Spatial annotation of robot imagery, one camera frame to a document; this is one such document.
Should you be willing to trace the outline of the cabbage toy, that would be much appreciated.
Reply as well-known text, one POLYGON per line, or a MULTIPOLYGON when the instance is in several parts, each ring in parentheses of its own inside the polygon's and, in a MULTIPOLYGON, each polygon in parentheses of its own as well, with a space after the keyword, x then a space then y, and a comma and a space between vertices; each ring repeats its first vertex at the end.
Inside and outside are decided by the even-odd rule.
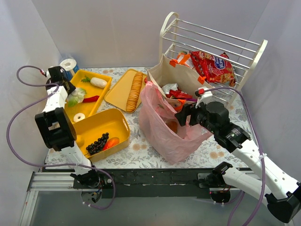
POLYGON ((82 103, 87 92, 83 88, 76 88, 71 94, 68 95, 66 101, 68 107, 74 107, 75 105, 82 103))

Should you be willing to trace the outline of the white red chips bag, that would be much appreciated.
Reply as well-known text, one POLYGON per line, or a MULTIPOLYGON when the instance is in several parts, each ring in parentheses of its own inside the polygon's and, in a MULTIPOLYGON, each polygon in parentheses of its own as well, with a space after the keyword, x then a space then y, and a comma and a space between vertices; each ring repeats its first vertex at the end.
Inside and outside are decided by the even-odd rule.
POLYGON ((189 95, 188 93, 181 91, 177 83, 168 83, 164 86, 161 86, 161 89, 167 98, 190 100, 190 101, 194 100, 192 95, 189 95))

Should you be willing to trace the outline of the pink plastic grocery bag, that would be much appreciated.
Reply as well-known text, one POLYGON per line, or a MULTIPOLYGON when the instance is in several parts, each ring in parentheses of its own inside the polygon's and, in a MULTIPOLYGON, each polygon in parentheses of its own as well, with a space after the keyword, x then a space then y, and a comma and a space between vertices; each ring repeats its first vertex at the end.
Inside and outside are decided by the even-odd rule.
POLYGON ((140 99, 140 129, 150 145, 170 164, 185 160, 212 136, 200 125, 190 126, 188 119, 180 126, 174 116, 176 110, 152 82, 146 83, 140 99))

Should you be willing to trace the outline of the beige paper grocery bag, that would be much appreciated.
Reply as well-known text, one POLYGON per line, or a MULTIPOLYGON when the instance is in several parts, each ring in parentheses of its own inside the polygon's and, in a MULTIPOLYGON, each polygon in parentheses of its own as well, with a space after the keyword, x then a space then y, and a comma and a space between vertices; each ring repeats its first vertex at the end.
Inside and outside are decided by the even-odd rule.
POLYGON ((176 111, 181 110, 185 103, 191 104, 193 103, 192 99, 198 98, 195 95, 198 88, 212 88, 207 82, 200 82, 200 76, 196 71, 185 65, 176 64, 165 55, 162 55, 159 64, 148 70, 147 80, 158 87, 162 96, 176 111), (191 97, 186 101, 182 101, 178 97, 169 98, 163 91, 163 87, 167 84, 177 84, 180 91, 191 95, 191 97))

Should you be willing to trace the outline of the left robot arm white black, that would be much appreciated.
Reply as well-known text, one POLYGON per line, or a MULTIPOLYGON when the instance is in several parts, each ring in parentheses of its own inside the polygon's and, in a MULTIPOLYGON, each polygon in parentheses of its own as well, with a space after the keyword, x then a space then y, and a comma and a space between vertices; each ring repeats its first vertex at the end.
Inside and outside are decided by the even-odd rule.
POLYGON ((67 97, 76 88, 61 66, 50 67, 48 73, 46 90, 49 98, 42 113, 35 115, 36 124, 45 145, 64 155, 76 175, 84 175, 91 170, 92 164, 77 145, 74 126, 64 110, 67 97))

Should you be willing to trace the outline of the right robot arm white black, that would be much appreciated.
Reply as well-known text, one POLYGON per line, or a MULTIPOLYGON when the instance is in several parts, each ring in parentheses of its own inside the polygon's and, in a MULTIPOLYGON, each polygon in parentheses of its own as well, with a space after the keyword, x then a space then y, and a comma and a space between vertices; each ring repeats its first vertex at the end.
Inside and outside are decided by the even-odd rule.
POLYGON ((258 177, 255 179, 222 162, 212 171, 213 178, 234 186, 264 203, 270 213, 289 223, 301 209, 301 184, 281 170, 269 157, 259 152, 256 143, 241 127, 230 122, 229 111, 220 102, 185 104, 175 114, 181 126, 201 125, 215 141, 243 161, 258 177))

